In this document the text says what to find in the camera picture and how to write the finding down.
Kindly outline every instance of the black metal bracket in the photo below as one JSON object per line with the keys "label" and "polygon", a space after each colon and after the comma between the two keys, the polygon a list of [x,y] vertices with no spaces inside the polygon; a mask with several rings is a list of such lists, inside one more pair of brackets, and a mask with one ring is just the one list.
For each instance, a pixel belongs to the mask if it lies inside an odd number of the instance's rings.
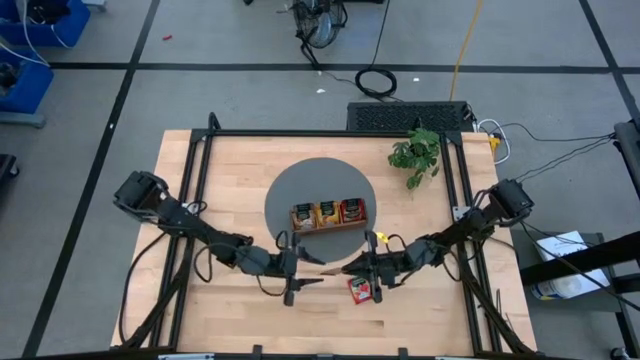
{"label": "black metal bracket", "polygon": [[[196,149],[200,141],[204,140],[205,142],[204,151],[201,158],[200,171],[199,171],[198,180],[197,180],[198,183],[196,186],[196,193],[194,196],[195,202],[202,201],[202,198],[204,195],[204,186],[206,182],[206,176],[207,176],[208,167],[209,167],[211,143],[213,141],[213,136],[215,136],[215,131],[221,128],[220,122],[218,121],[218,118],[213,112],[209,113],[208,125],[209,126],[207,129],[197,129],[197,130],[192,130],[191,132],[191,137],[189,140],[189,148],[187,150],[187,158],[185,161],[185,168],[182,174],[182,181],[180,185],[180,193],[178,195],[178,200],[180,200],[181,202],[186,202],[187,200],[188,189],[191,183],[191,176],[193,173],[193,166],[195,163]],[[165,266],[162,273],[162,281],[160,283],[160,292],[159,292],[158,298],[161,298],[166,293],[168,285],[171,282],[173,268],[175,266],[175,261],[176,261],[178,242],[179,242],[179,237],[177,236],[171,237],[168,251],[167,251],[167,257],[165,260]],[[192,253],[194,246],[195,246],[195,240],[191,238],[187,239],[187,244],[185,246],[185,254]],[[189,278],[189,274],[187,273],[185,283],[183,286],[180,287],[176,295],[174,316],[172,318],[171,330],[169,334],[169,346],[173,348],[177,347],[178,339],[180,336],[180,327],[181,327],[180,323],[182,321],[182,315],[184,313],[184,305],[186,302],[188,278]],[[156,347],[159,344],[160,333],[162,329],[162,322],[163,322],[163,316],[160,317],[160,319],[157,321],[157,323],[154,325],[151,331],[151,337],[149,339],[150,347]]]}
{"label": "black metal bracket", "polygon": [[456,147],[462,147],[462,134],[460,131],[445,131],[444,136]]}
{"label": "black metal bracket", "polygon": [[398,348],[398,359],[409,360],[409,350],[407,348]]}
{"label": "black metal bracket", "polygon": [[[462,135],[460,136],[460,145],[456,145],[456,157],[458,160],[458,167],[460,169],[460,181],[462,183],[462,193],[464,195],[464,203],[466,206],[471,206],[473,202],[473,192],[471,190],[471,180],[469,179],[469,169],[467,168],[467,160],[464,154],[464,146],[462,144]],[[484,258],[484,252],[482,251],[482,244],[477,242],[473,243],[474,258],[476,261],[476,271],[480,287],[484,293],[492,300],[491,285],[489,284],[489,274],[487,273],[487,265]],[[496,326],[487,320],[487,326],[489,328],[489,339],[491,341],[491,349],[493,351],[502,351],[502,342],[500,339],[500,333]]]}
{"label": "black metal bracket", "polygon": [[[442,156],[442,170],[447,183],[447,195],[449,197],[449,208],[451,209],[451,219],[455,218],[453,207],[458,206],[458,197],[456,195],[456,186],[453,180],[453,169],[451,167],[451,158],[449,156],[449,146],[447,144],[447,136],[440,136],[440,153]],[[458,261],[467,261],[467,250],[463,243],[457,245]],[[469,323],[469,335],[471,337],[471,348],[474,355],[482,351],[482,339],[480,337],[480,328],[478,326],[478,316],[476,314],[475,301],[473,294],[468,286],[463,285],[464,303],[467,310],[467,321]]]}
{"label": "black metal bracket", "polygon": [[251,351],[251,360],[261,360],[262,359],[262,345],[253,345],[253,350]]}

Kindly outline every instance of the metal ventilation grate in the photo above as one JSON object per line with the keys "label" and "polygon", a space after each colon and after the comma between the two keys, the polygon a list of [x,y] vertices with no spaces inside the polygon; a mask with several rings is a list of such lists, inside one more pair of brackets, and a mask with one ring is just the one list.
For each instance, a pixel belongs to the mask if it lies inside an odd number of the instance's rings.
{"label": "metal ventilation grate", "polygon": [[435,132],[473,131],[475,116],[465,101],[350,103],[347,130],[411,130],[416,119]]}

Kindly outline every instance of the black electrical cable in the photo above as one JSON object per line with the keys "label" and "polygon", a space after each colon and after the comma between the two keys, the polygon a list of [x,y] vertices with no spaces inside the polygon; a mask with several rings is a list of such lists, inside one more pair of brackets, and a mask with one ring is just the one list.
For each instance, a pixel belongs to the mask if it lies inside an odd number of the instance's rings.
{"label": "black electrical cable", "polygon": [[[329,74],[329,76],[331,76],[332,78],[334,78],[336,81],[340,81],[340,82],[345,82],[351,85],[354,85],[355,87],[357,87],[363,94],[367,95],[370,98],[376,99],[380,102],[386,102],[384,99],[385,98],[389,98],[389,99],[393,99],[397,102],[404,102],[401,99],[398,99],[397,97],[394,97],[393,94],[396,92],[396,90],[398,89],[398,79],[396,78],[396,76],[389,70],[385,70],[385,69],[378,69],[378,68],[374,68],[373,66],[376,63],[376,58],[378,57],[378,50],[380,49],[380,41],[382,40],[382,34],[384,32],[384,26],[387,22],[387,14],[389,13],[389,4],[391,3],[391,0],[387,0],[387,6],[384,10],[384,16],[382,18],[382,26],[380,27],[380,33],[378,34],[378,42],[376,44],[376,50],[373,54],[373,60],[371,61],[371,64],[366,67],[365,69],[362,69],[360,71],[358,71],[358,73],[356,74],[355,77],[355,82],[351,81],[349,79],[342,79],[337,77],[336,75],[332,74],[329,71],[324,71],[325,73]],[[367,73],[377,73],[380,74],[384,77],[386,77],[387,79],[389,79],[389,81],[391,82],[391,87],[388,90],[385,91],[377,91],[371,88],[368,88],[364,85],[362,85],[362,82],[360,81],[362,75],[367,74]]]}
{"label": "black electrical cable", "polygon": [[[276,244],[277,244],[280,236],[282,236],[283,233],[286,235],[286,239],[287,239],[286,241],[288,242],[289,234],[285,230],[283,230],[278,234],[278,236],[276,236]],[[202,249],[198,250],[198,252],[196,253],[196,255],[194,257],[194,260],[193,260],[193,270],[196,273],[196,275],[200,278],[200,280],[202,280],[202,281],[204,281],[206,283],[209,283],[209,282],[211,282],[211,279],[213,278],[213,268],[212,268],[212,265],[211,265],[211,249],[216,247],[216,246],[222,246],[222,247],[227,247],[229,249],[232,249],[236,253],[240,253],[240,252],[239,252],[239,250],[237,248],[235,248],[235,247],[233,247],[231,245],[225,244],[225,243],[211,243],[211,240],[209,239],[208,234],[204,233],[204,235],[207,237],[207,241],[209,242],[209,245],[207,245],[207,246],[203,247]],[[207,249],[209,250],[209,277],[205,278],[204,276],[202,276],[202,274],[200,273],[200,270],[198,269],[198,258]],[[258,260],[256,260],[255,258],[249,256],[249,254],[243,253],[242,256],[247,258],[247,259],[249,259],[249,260],[251,260],[256,265],[262,266],[263,270],[265,269],[265,267]],[[285,286],[284,286],[284,288],[283,288],[283,290],[282,290],[282,292],[280,294],[270,293],[269,291],[265,290],[265,288],[262,286],[262,282],[260,281],[260,276],[256,275],[256,280],[258,280],[258,286],[260,287],[260,290],[263,293],[265,293],[265,294],[267,294],[269,296],[274,296],[274,297],[275,296],[282,296],[287,291],[287,286],[285,284]]]}
{"label": "black electrical cable", "polygon": [[[483,239],[482,241],[480,241],[480,249],[482,249],[482,247],[484,247],[484,243],[487,241],[487,239]],[[473,255],[471,255],[470,258],[467,259],[467,261],[471,261],[473,259],[476,258],[476,256],[478,256],[478,254],[480,253],[480,251],[475,252]]]}
{"label": "black electrical cable", "polygon": [[124,344],[125,343],[125,334],[124,334],[124,325],[123,325],[123,321],[124,321],[124,310],[125,307],[127,305],[127,294],[129,293],[129,281],[131,280],[131,275],[133,274],[133,270],[135,269],[136,265],[138,264],[138,261],[140,261],[140,259],[142,258],[142,256],[149,250],[151,250],[152,247],[154,247],[157,243],[160,242],[160,240],[162,240],[162,238],[166,235],[166,232],[163,232],[162,234],[158,235],[157,238],[155,238],[151,243],[149,243],[149,245],[145,246],[144,249],[142,249],[142,251],[140,251],[140,253],[135,257],[135,259],[133,260],[133,262],[131,263],[131,266],[129,267],[129,271],[127,272],[127,277],[124,280],[124,290],[122,292],[122,300],[120,302],[120,314],[118,317],[118,335],[120,336],[120,341]]}
{"label": "black electrical cable", "polygon": [[[402,243],[402,247],[405,248],[405,249],[407,248],[407,243],[404,242],[404,239],[402,238],[402,236],[400,236],[398,234],[391,234],[391,235],[387,236],[388,240],[391,240],[391,239],[394,239],[394,238],[400,239],[400,242]],[[385,243],[384,245],[387,247],[387,251],[391,252],[391,249],[389,248],[389,244]]]}
{"label": "black electrical cable", "polygon": [[[451,256],[453,256],[453,258],[456,260],[456,263],[458,264],[458,267],[460,267],[460,260],[458,260],[458,257],[451,251],[448,252],[448,254],[451,254]],[[449,271],[449,268],[447,267],[447,262],[445,260],[442,260],[442,266],[444,266],[444,271],[447,272],[447,275],[449,275],[449,277],[451,278],[451,280],[453,280],[454,282],[460,282],[462,281],[461,278],[455,278],[453,276],[453,274],[451,274],[451,271]]]}
{"label": "black electrical cable", "polygon": [[535,226],[533,226],[533,225],[531,225],[531,224],[529,224],[529,223],[527,223],[527,222],[525,222],[525,221],[523,221],[522,223],[523,223],[523,224],[525,224],[526,226],[528,226],[528,227],[532,228],[533,230],[535,230],[536,232],[538,232],[538,233],[540,233],[540,234],[542,234],[542,235],[545,235],[545,236],[547,236],[547,237],[555,238],[556,240],[558,240],[558,241],[560,241],[560,242],[563,242],[563,243],[565,243],[565,244],[586,245],[586,246],[588,246],[588,247],[594,247],[594,246],[596,246],[596,244],[591,243],[591,242],[588,242],[588,241],[584,241],[584,240],[583,240],[582,242],[580,242],[580,241],[575,241],[575,240],[567,239],[567,238],[564,238],[564,237],[562,237],[562,236],[558,236],[558,235],[550,234],[550,233],[548,233],[548,232],[545,232],[545,231],[542,231],[542,230],[538,229],[537,227],[535,227]]}
{"label": "black electrical cable", "polygon": [[263,293],[269,295],[269,296],[273,296],[273,297],[280,297],[282,295],[284,295],[285,292],[287,292],[287,285],[284,286],[284,288],[282,289],[282,291],[280,293],[272,293],[272,292],[268,292],[263,286],[262,286],[262,281],[260,281],[260,276],[256,275],[256,279],[258,280],[258,286],[260,287],[260,290],[262,290]]}
{"label": "black electrical cable", "polygon": [[[601,146],[601,145],[604,145],[604,144],[606,144],[606,143],[610,142],[612,139],[613,139],[613,135],[609,135],[609,136],[607,136],[607,137],[599,138],[598,140],[596,140],[596,141],[594,141],[594,142],[592,142],[592,143],[589,143],[588,145],[581,146],[581,147],[579,147],[579,148],[577,148],[577,149],[574,149],[574,150],[572,150],[572,151],[570,151],[570,152],[568,152],[568,153],[566,153],[566,154],[564,154],[564,155],[562,155],[562,156],[559,156],[559,157],[557,157],[557,158],[555,158],[555,159],[553,159],[553,160],[551,160],[551,161],[547,162],[546,164],[544,164],[544,165],[542,165],[542,166],[540,166],[540,167],[538,167],[538,168],[528,170],[528,171],[526,171],[524,174],[519,175],[519,176],[515,177],[514,179],[515,179],[515,180],[517,180],[517,181],[522,182],[523,180],[519,180],[519,179],[524,178],[524,179],[526,180],[526,179],[530,179],[531,177],[538,176],[538,175],[540,175],[542,172],[545,172],[545,171],[551,170],[551,169],[553,169],[554,167],[558,166],[559,164],[562,164],[562,163],[564,163],[564,162],[566,162],[566,161],[568,161],[568,160],[572,159],[573,157],[575,157],[575,156],[577,156],[577,155],[581,155],[581,154],[587,153],[587,152],[589,152],[589,151],[591,151],[591,150],[593,150],[593,149],[595,149],[595,148],[597,148],[597,147],[599,147],[599,146]],[[558,164],[553,165],[551,168],[547,168],[548,166],[550,166],[550,165],[551,165],[551,164],[553,164],[554,162],[559,162],[559,163],[558,163]],[[533,173],[533,172],[536,172],[536,171],[540,171],[540,170],[542,170],[540,173],[536,173],[536,174],[534,174],[533,176],[526,177],[527,175],[529,175],[529,174],[531,174],[531,173]]]}
{"label": "black electrical cable", "polygon": [[[613,134],[613,133],[609,133],[609,134],[606,134],[606,135],[600,135],[600,136],[587,136],[587,137],[578,137],[578,138],[569,138],[569,139],[541,139],[541,138],[539,138],[539,137],[537,137],[537,136],[533,135],[533,134],[531,133],[531,131],[530,131],[529,129],[527,129],[527,127],[526,127],[526,126],[524,126],[524,125],[522,125],[522,124],[520,124],[520,123],[517,123],[517,122],[508,123],[508,124],[504,124],[504,125],[500,125],[500,126],[501,126],[502,128],[506,128],[506,127],[509,127],[509,126],[517,126],[517,127],[520,127],[520,128],[522,128],[524,131],[526,131],[526,132],[527,132],[527,134],[528,134],[528,135],[529,135],[533,140],[535,140],[535,141],[540,141],[540,142],[572,142],[572,141],[584,141],[584,140],[597,140],[597,139],[602,139],[602,138],[609,137],[609,136],[611,136],[611,135]],[[485,132],[487,132],[487,133],[492,133],[492,132],[496,131],[496,129],[498,129],[498,128],[496,127],[495,129],[491,130],[491,132],[489,132],[489,131],[485,131]]]}
{"label": "black electrical cable", "polygon": [[566,265],[569,269],[573,270],[577,275],[583,276],[584,278],[586,278],[587,280],[591,281],[592,283],[596,284],[599,288],[601,288],[602,290],[604,290],[605,292],[607,292],[609,295],[615,297],[616,299],[618,299],[618,301],[628,305],[629,307],[631,307],[632,309],[636,310],[636,311],[640,311],[640,306],[632,303],[631,301],[625,299],[624,297],[616,294],[614,291],[612,291],[611,289],[609,289],[609,287],[604,286],[602,283],[600,283],[598,280],[592,278],[591,276],[587,275],[584,273],[584,271],[580,271],[580,269],[578,269],[577,267],[573,266],[573,264],[571,264],[570,262],[568,262],[566,259],[563,259],[562,257],[552,253],[551,251],[545,249],[543,246],[540,246],[540,244],[538,244],[538,242],[533,238],[533,236],[531,236],[531,234],[529,234],[529,231],[527,230],[527,227],[525,226],[524,223],[521,223],[520,225],[522,225],[522,229],[524,229],[524,232],[527,234],[527,236],[529,237],[529,239],[531,240],[531,243],[533,243],[533,245],[535,247],[537,247],[538,249],[540,249],[541,251],[553,256],[555,259],[557,259],[558,261],[560,261],[561,263],[563,263],[564,265]]}
{"label": "black electrical cable", "polygon": [[[280,238],[282,237],[282,235],[284,235],[284,245],[280,244]],[[276,247],[279,250],[284,250],[287,246],[289,246],[289,233],[287,232],[287,230],[282,230],[278,233],[278,235],[276,235]]]}
{"label": "black electrical cable", "polygon": [[493,240],[493,241],[495,241],[495,242],[497,242],[497,243],[499,243],[499,244],[502,244],[502,245],[504,245],[504,246],[506,246],[506,247],[509,247],[509,248],[511,248],[511,250],[513,250],[513,251],[516,251],[516,248],[515,248],[512,244],[509,244],[508,242],[506,242],[506,241],[504,241],[504,240],[496,239],[496,238],[494,238],[494,237],[492,237],[492,236],[489,236],[489,239],[491,239],[491,240]]}

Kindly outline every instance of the small red box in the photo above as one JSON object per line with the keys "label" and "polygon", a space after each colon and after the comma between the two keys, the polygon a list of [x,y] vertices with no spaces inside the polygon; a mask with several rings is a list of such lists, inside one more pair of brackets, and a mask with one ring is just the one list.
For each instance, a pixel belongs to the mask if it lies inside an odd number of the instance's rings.
{"label": "small red box", "polygon": [[351,296],[353,296],[353,301],[355,301],[356,305],[372,298],[371,286],[367,280],[363,278],[353,278],[350,279],[347,284],[349,285]]}

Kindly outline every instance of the red package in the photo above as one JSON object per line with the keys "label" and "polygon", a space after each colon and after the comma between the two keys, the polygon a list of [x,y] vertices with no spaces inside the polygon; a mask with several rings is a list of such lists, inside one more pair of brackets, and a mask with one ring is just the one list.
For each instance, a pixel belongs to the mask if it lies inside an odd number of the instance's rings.
{"label": "red package", "polygon": [[342,223],[350,223],[367,219],[367,212],[362,199],[347,199],[340,203],[340,218]]}
{"label": "red package", "polygon": [[353,278],[347,281],[349,290],[351,290],[351,296],[356,305],[363,303],[372,298],[371,286],[369,282],[363,278]]}

